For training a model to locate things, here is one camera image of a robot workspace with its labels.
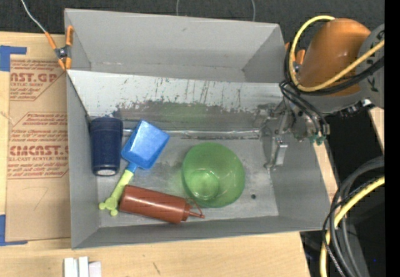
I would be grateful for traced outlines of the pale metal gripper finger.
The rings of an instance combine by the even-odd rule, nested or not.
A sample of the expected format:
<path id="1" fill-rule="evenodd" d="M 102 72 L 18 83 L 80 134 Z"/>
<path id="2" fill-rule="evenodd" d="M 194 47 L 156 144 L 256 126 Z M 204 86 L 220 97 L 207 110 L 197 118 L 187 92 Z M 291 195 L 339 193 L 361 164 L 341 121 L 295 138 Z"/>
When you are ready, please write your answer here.
<path id="1" fill-rule="evenodd" d="M 274 136 L 266 136 L 263 138 L 263 150 L 266 158 L 264 167 L 271 170 L 275 165 L 276 159 L 276 138 Z"/>
<path id="2" fill-rule="evenodd" d="M 282 138 L 276 139 L 275 165 L 282 166 L 284 164 L 285 154 L 288 148 L 288 142 Z"/>

